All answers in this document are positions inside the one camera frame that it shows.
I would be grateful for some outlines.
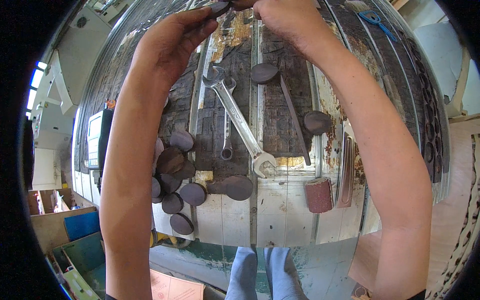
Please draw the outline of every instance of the wooden disc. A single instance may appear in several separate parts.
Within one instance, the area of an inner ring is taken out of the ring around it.
[[[278,68],[269,63],[259,63],[254,66],[250,72],[253,82],[257,84],[267,84],[278,74]]]
[[[156,172],[160,174],[173,174],[180,171],[186,158],[180,149],[169,147],[165,149],[156,162]]]
[[[199,206],[207,199],[207,192],[201,184],[189,183],[180,190],[180,197],[191,206]]]
[[[193,232],[192,222],[183,214],[175,214],[170,217],[170,226],[181,235],[189,235]]]
[[[210,19],[216,19],[230,9],[230,2],[215,2],[209,5],[212,13],[208,16]]]
[[[152,198],[158,197],[162,193],[162,188],[160,187],[160,182],[157,179],[152,177]]]
[[[332,129],[332,119],[321,111],[311,111],[303,120],[305,128],[313,135],[322,135]]]
[[[181,180],[175,179],[169,174],[161,174],[158,178],[162,190],[167,194],[173,193],[181,186]]]
[[[158,161],[158,157],[163,152],[163,150],[165,150],[165,145],[163,144],[161,138],[157,138],[155,142],[155,151],[153,154],[152,175],[155,175],[156,173],[156,163]]]
[[[193,148],[192,135],[185,130],[174,131],[170,137],[170,146],[177,147],[183,152],[188,152]]]
[[[195,177],[195,166],[189,161],[185,160],[180,171],[173,173],[173,177],[178,180],[184,180]]]
[[[159,204],[159,203],[162,202],[162,200],[163,200],[163,196],[161,196],[161,197],[156,197],[156,198],[152,198],[152,203],[153,203],[153,204]]]
[[[183,209],[183,200],[177,193],[166,194],[162,200],[162,209],[166,214],[177,214]]]
[[[233,200],[243,201],[252,195],[253,183],[243,175],[230,176],[222,182],[222,190]]]

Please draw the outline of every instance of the combination wrench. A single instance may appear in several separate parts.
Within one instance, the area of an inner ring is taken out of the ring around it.
[[[225,85],[225,69],[221,67],[214,66],[214,77],[212,79],[207,79],[205,76],[202,77],[204,85],[208,88],[211,88],[220,98],[225,111],[230,115],[233,125],[237,128],[237,131],[240,134],[245,146],[252,157],[252,171],[253,173],[260,178],[266,178],[266,176],[260,171],[260,166],[264,162],[269,162],[272,166],[276,167],[276,161],[273,155],[265,152],[257,140],[253,136],[250,127],[245,120],[244,116],[240,112],[240,109],[233,99],[231,92],[228,90]]]
[[[237,87],[237,82],[232,78],[232,84],[227,87],[230,91],[230,94],[233,93],[235,87]],[[227,110],[225,110],[223,136],[223,149],[222,152],[220,152],[220,157],[223,160],[231,160],[233,156],[233,149],[232,142],[230,140],[230,115],[227,113]]]

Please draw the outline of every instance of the leg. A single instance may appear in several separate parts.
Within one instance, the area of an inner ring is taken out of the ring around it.
[[[257,300],[257,252],[255,247],[238,247],[225,300]]]
[[[290,248],[264,248],[264,256],[273,300],[308,300],[301,289]]]

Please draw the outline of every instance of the blue tool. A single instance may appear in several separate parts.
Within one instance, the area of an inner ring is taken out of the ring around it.
[[[385,27],[385,25],[382,24],[382,19],[380,19],[380,16],[377,15],[376,12],[374,11],[364,11],[364,12],[359,12],[359,16],[374,25],[378,25],[384,32],[385,34],[394,42],[397,41],[397,39],[394,37],[394,35],[390,32],[390,30]]]

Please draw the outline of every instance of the orange object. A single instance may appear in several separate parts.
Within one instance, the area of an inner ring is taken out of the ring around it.
[[[116,105],[116,103],[117,103],[117,101],[116,101],[116,100],[107,99],[107,100],[105,101],[105,103],[107,104],[107,107],[108,107],[108,108],[114,108],[115,105]]]

